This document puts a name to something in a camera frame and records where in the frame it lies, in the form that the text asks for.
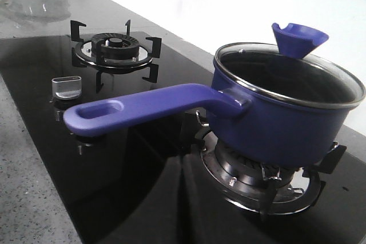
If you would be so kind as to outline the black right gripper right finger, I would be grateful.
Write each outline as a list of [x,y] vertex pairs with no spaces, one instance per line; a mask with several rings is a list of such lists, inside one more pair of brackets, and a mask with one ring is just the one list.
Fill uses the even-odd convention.
[[277,243],[256,226],[259,220],[225,199],[216,181],[202,165],[200,156],[183,157],[194,243]]

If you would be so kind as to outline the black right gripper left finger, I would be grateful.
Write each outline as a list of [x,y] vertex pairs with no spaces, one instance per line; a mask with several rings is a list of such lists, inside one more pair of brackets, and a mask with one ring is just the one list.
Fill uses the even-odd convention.
[[129,217],[100,243],[178,243],[179,158],[168,158],[156,184]]

